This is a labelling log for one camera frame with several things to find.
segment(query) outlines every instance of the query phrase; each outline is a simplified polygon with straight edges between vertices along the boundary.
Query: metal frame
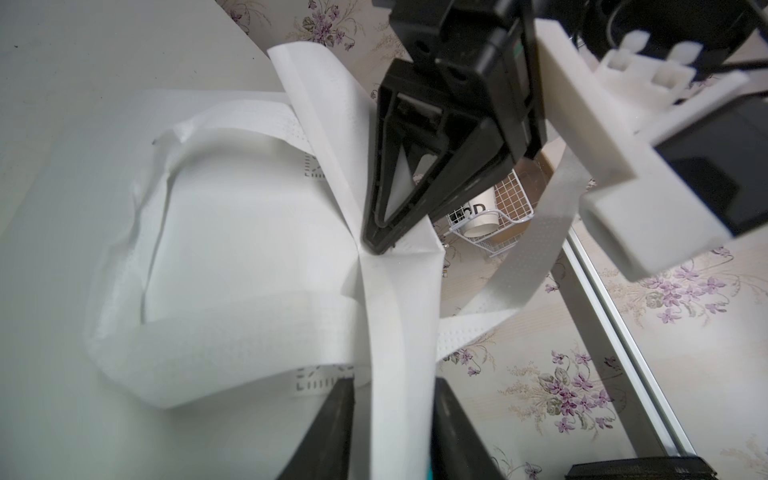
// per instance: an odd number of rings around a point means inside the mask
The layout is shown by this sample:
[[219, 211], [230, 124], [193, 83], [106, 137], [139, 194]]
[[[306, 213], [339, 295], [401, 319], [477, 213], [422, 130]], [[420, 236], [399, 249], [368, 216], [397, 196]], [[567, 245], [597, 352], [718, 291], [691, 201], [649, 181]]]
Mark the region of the metal frame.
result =
[[[492, 239], [499, 233], [507, 230], [519, 223], [525, 223], [534, 216], [533, 205], [528, 199], [528, 194], [525, 193], [525, 189], [520, 183], [517, 172], [514, 170], [502, 181], [497, 183], [494, 187], [494, 195], [497, 199], [498, 205], [496, 208], [490, 210], [483, 210], [478, 214], [471, 214], [465, 217], [463, 209], [465, 205], [461, 205], [458, 209], [452, 211], [446, 215], [445, 218], [448, 221], [450, 228], [449, 232], [453, 233], [457, 237], [468, 241], [472, 245], [482, 248], [489, 253], [491, 258], [506, 252], [515, 246], [515, 244], [522, 238], [522, 233], [515, 235], [512, 238], [499, 243], [495, 243]], [[495, 214], [498, 215], [498, 230], [483, 235], [482, 237], [470, 238], [466, 237], [462, 233], [462, 228], [469, 222], [481, 215]]]
[[659, 443], [669, 456], [696, 455], [694, 446], [674, 415], [672, 407], [598, 276], [598, 271], [572, 228], [563, 244], [563, 251], [637, 392]]

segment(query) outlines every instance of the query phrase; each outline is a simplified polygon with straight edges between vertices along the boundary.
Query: black cable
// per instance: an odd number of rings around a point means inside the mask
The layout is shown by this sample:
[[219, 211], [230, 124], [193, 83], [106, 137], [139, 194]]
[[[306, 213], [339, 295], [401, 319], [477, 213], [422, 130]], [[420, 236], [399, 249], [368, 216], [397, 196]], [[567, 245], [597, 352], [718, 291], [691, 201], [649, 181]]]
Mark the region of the black cable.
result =
[[762, 70], [768, 68], [768, 59], [763, 60], [749, 60], [749, 61], [734, 61], [731, 63], [724, 63], [722, 65], [703, 66], [700, 67], [699, 73], [702, 74], [716, 74], [727, 73], [734, 70]]
[[616, 45], [616, 42], [614, 41], [614, 35], [611, 32], [611, 27], [614, 26], [614, 19], [616, 18], [616, 14], [621, 11], [622, 8], [626, 8], [627, 5], [634, 2], [634, 0], [622, 0], [621, 3], [616, 5], [616, 8], [611, 12], [611, 16], [608, 17], [608, 22], [605, 24], [605, 38], [608, 40], [608, 44], [611, 46], [611, 48], [617, 49], [618, 46]]
[[757, 29], [760, 30], [760, 36], [763, 37], [763, 40], [768, 42], [768, 15], [766, 15], [755, 0], [744, 0], [744, 3], [746, 3], [747, 7], [749, 7], [755, 15], [755, 18], [757, 18], [757, 21], [760, 23], [757, 26]]
[[584, 30], [584, 23], [587, 21], [587, 12], [589, 11], [589, 7], [591, 4], [591, 0], [585, 0], [584, 1], [584, 7], [581, 9], [581, 15], [579, 15], [578, 20], [578, 26], [576, 27], [576, 31], [574, 32], [573, 37], [571, 37], [571, 40], [574, 42], [574, 46], [578, 50], [578, 36], [581, 35], [581, 31]]

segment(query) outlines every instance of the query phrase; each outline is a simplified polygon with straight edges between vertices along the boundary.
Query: tabletop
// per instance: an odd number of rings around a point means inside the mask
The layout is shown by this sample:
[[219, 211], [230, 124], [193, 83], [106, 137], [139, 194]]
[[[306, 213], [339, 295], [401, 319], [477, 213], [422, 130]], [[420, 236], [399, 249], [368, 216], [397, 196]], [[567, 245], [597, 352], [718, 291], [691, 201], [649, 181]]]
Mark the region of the tabletop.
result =
[[[369, 2], [217, 2], [262, 49], [292, 40], [322, 43], [372, 98], [391, 60], [408, 57], [388, 12]], [[754, 33], [732, 59], [766, 56], [768, 45]], [[750, 77], [749, 90], [768, 87], [768, 71]], [[690, 93], [715, 80], [691, 85]], [[622, 277], [578, 220], [574, 231], [696, 453], [721, 478], [768, 478], [768, 435], [758, 426], [768, 425], [761, 406], [768, 395], [768, 228], [638, 283]], [[458, 237], [446, 240], [443, 313], [451, 314], [501, 259]], [[625, 366], [591, 328], [594, 311], [573, 278], [561, 257], [523, 313], [441, 367], [508, 478], [562, 478], [575, 462], [654, 453], [637, 399], [621, 393], [628, 391]], [[588, 415], [555, 408], [558, 399], [541, 380], [565, 373], [584, 385], [582, 374], [590, 395], [598, 394], [592, 403], [601, 406]], [[616, 401], [600, 400], [603, 391]]]
[[148, 88], [283, 90], [214, 2], [3, 2], [0, 233], [69, 124]]

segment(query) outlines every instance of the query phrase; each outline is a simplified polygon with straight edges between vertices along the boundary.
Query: purple flower pattern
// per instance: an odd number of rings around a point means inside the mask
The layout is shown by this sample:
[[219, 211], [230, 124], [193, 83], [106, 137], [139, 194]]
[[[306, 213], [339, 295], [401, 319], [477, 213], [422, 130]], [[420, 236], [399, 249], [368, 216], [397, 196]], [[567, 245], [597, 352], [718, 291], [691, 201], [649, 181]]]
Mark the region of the purple flower pattern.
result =
[[467, 349], [461, 349], [459, 350], [459, 361], [462, 363], [462, 365], [466, 365], [469, 363], [469, 360], [471, 360], [473, 357], [472, 351]]
[[250, 35], [252, 20], [261, 26], [272, 25], [264, 14], [266, 6], [258, 0], [217, 0], [217, 3], [246, 35]]
[[526, 462], [516, 467], [513, 466], [512, 461], [507, 458], [507, 455], [497, 446], [494, 445], [494, 455], [491, 460], [496, 464], [496, 468], [502, 473], [505, 478], [513, 478], [513, 473], [520, 468], [523, 468], [526, 480], [538, 480], [538, 474], [541, 473], [541, 467], [530, 462]]
[[295, 20], [295, 31], [289, 33], [287, 38], [313, 41], [328, 48], [343, 46], [346, 51], [354, 47], [353, 36], [362, 31], [362, 26], [353, 17], [359, 10], [359, 0], [350, 0], [344, 10], [331, 1], [309, 0], [307, 8], [311, 11], [310, 15], [304, 17], [300, 24]]
[[605, 365], [611, 367], [614, 370], [620, 370], [621, 364], [619, 363], [616, 356], [607, 356], [605, 357], [605, 361], [603, 362]]
[[674, 323], [675, 320], [679, 320], [680, 318], [682, 318], [681, 316], [675, 315], [674, 313], [672, 313], [671, 308], [666, 309], [665, 311], [657, 314], [656, 316], [661, 319], [662, 323], [669, 323], [669, 322]]
[[595, 364], [586, 352], [552, 350], [551, 358], [553, 373], [540, 373], [532, 364], [523, 369], [510, 369], [513, 375], [529, 376], [531, 380], [531, 384], [517, 381], [501, 391], [502, 395], [531, 402], [524, 408], [513, 405], [510, 410], [521, 419], [533, 416], [539, 432], [546, 425], [543, 420], [548, 415], [555, 417], [554, 424], [560, 433], [580, 429], [597, 435], [598, 431], [605, 430], [605, 426], [599, 428], [596, 418], [614, 421], [616, 408], [621, 410], [625, 405], [625, 400], [615, 403], [604, 386], [604, 381], [624, 374], [615, 356]]
[[610, 422], [613, 422], [613, 420], [611, 419], [597, 417], [594, 421], [598, 424], [598, 427], [600, 427], [601, 429], [612, 429], [614, 427], [613, 425], [610, 424]]
[[592, 385], [592, 383], [587, 380], [584, 377], [584, 374], [581, 372], [579, 372], [579, 374], [574, 377], [574, 386], [584, 390], [585, 392], [589, 392], [594, 387], [594, 385]]
[[562, 353], [557, 353], [554, 350], [552, 350], [552, 363], [557, 363], [558, 365], [562, 365], [564, 358], [565, 358], [565, 355], [563, 355]]
[[579, 365], [587, 365], [592, 361], [592, 357], [586, 353], [576, 353], [576, 363]]
[[737, 295], [752, 293], [756, 303], [768, 300], [768, 280], [734, 273], [734, 260], [727, 248], [718, 247], [637, 283], [621, 279], [618, 270], [604, 270], [601, 277], [619, 310], [632, 315], [640, 326], [657, 319], [672, 327], [683, 318], [701, 318], [706, 326], [714, 317], [730, 312]]
[[493, 355], [488, 351], [488, 344], [494, 343], [493, 332], [486, 333], [473, 343], [443, 358], [445, 362], [453, 362], [454, 365], [463, 365], [467, 367], [467, 375], [476, 376], [482, 372], [482, 365], [490, 362], [493, 369], [496, 370], [496, 361]]
[[[726, 261], [733, 259], [733, 255], [725, 247], [716, 248], [712, 253], [728, 258]], [[706, 281], [703, 281], [703, 278], [702, 271], [699, 271], [694, 260], [691, 260], [671, 272], [643, 280], [639, 285], [650, 290], [644, 296], [647, 307], [663, 308], [656, 317], [665, 325], [674, 325], [675, 320], [683, 318], [681, 313], [684, 310], [687, 310], [690, 316], [696, 316], [697, 313], [701, 315], [707, 312], [726, 312], [724, 307], [729, 300], [720, 292], [720, 289], [727, 286], [726, 283], [716, 276], [709, 276]]]
[[569, 430], [575, 429], [575, 427], [568, 421], [568, 417], [563, 417], [560, 422], [555, 422], [555, 426], [558, 427], [560, 433], [569, 433]]
[[558, 257], [558, 261], [554, 263], [554, 265], [552, 266], [552, 270], [549, 273], [547, 273], [547, 277], [546, 277], [547, 280], [550, 280], [554, 285], [552, 283], [547, 282], [544, 285], [544, 291], [546, 293], [552, 293], [560, 290], [560, 282], [558, 281], [558, 279], [563, 280], [564, 277], [565, 277], [565, 266], [562, 264], [561, 258]]
[[699, 286], [704, 292], [709, 293], [710, 295], [714, 295], [717, 293], [718, 288], [723, 288], [725, 286], [725, 283], [711, 276], [707, 279], [706, 283], [699, 283]]

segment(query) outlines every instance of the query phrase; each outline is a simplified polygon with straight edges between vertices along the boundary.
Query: floral wallpaper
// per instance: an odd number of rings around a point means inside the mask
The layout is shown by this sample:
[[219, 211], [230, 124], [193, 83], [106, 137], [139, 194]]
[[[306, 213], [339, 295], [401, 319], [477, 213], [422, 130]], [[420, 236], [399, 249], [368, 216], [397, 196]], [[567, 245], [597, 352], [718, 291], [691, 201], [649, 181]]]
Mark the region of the floral wallpaper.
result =
[[574, 228], [697, 454], [767, 480], [768, 229], [630, 283]]
[[637, 283], [622, 281], [615, 268], [604, 269], [601, 276], [625, 318], [641, 326], [647, 313], [662, 323], [685, 318], [706, 326], [728, 312], [737, 296], [749, 296], [757, 305], [768, 300], [768, 280], [734, 271], [733, 260], [730, 250], [720, 247]]
[[612, 429], [627, 401], [625, 392], [614, 389], [610, 395], [606, 390], [606, 382], [623, 375], [616, 357], [598, 364], [610, 370], [598, 377], [598, 366], [586, 352], [552, 350], [551, 354], [554, 365], [545, 373], [533, 362], [522, 368], [508, 367], [513, 376], [520, 378], [501, 391], [515, 401], [510, 410], [522, 420], [533, 418], [540, 433], [542, 428], [551, 428], [545, 424], [549, 417], [554, 419], [549, 423], [554, 423], [560, 433], [579, 428], [591, 432], [594, 439], [601, 430]]
[[[408, 58], [370, 0], [217, 3], [265, 51], [325, 45], [372, 98], [390, 61]], [[450, 316], [504, 256], [436, 228]], [[697, 453], [721, 478], [768, 480], [768, 230], [630, 283], [574, 228]], [[575, 463], [663, 455], [615, 352], [585, 326], [589, 312], [569, 311], [573, 288], [560, 259], [522, 313], [440, 362], [506, 478], [560, 480]]]

